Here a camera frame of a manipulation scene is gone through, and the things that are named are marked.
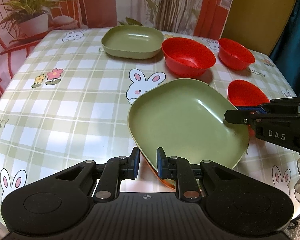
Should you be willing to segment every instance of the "screw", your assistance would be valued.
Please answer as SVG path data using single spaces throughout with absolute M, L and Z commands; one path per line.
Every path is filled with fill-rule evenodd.
M 111 193 L 106 190 L 101 190 L 96 193 L 96 197 L 99 199 L 107 199 L 111 197 Z
M 198 198 L 200 196 L 200 194 L 198 192 L 194 191 L 194 190 L 186 191 L 183 195 L 186 198 L 190 198 L 190 199 Z

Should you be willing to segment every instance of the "plant pot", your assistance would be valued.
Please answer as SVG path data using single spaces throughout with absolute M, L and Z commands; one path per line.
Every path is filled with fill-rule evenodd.
M 44 33 L 48 31 L 48 15 L 44 13 L 36 18 L 18 24 L 18 26 L 27 37 Z

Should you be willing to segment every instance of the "table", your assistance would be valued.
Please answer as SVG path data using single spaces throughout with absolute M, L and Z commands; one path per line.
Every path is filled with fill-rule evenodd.
M 131 98 L 126 92 L 136 82 L 129 78 L 130 70 L 138 69 L 146 79 L 162 72 L 161 84 L 176 76 L 167 70 L 162 53 L 142 61 L 107 55 L 101 38 L 108 30 L 75 30 L 78 35 L 71 37 L 68 31 L 49 33 L 10 82 L 0 100 L 0 205 L 2 197 L 18 187 L 82 160 L 105 163 L 115 156 L 128 156 L 135 146 L 127 127 Z M 200 79 L 224 97 L 235 79 L 255 84 L 270 99 L 296 96 L 261 53 L 252 51 L 256 62 L 247 70 L 233 72 L 218 59 L 218 45 L 213 41 L 163 33 L 165 39 L 187 37 L 211 49 L 216 64 Z M 295 205 L 295 217 L 300 214 L 294 195 L 298 158 L 298 153 L 251 137 L 247 154 L 234 169 L 286 192 Z M 121 190 L 171 191 L 143 158 L 138 179 L 123 181 Z

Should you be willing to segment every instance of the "red bowl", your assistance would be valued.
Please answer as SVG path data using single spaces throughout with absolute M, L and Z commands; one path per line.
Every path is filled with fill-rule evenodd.
M 234 106 L 257 106 L 270 102 L 258 87 L 245 80 L 234 80 L 229 84 L 228 99 Z
M 162 43 L 162 51 L 168 68 L 184 78 L 199 77 L 216 63 L 216 57 L 211 50 L 191 39 L 166 39 Z
M 218 42 L 219 57 L 228 68 L 244 70 L 255 63 L 253 54 L 241 44 L 226 38 L 221 38 Z

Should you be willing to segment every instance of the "green dish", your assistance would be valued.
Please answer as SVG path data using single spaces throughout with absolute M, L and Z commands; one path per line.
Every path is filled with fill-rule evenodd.
M 236 108 L 206 83 L 181 78 L 137 98 L 128 113 L 128 127 L 156 171 L 158 147 L 190 163 L 211 160 L 233 169 L 248 148 L 249 132 L 247 125 L 224 120 L 229 109 Z
M 154 57 L 161 50 L 162 42 L 162 32 L 138 25 L 116 26 L 101 39 L 106 53 L 134 59 Z

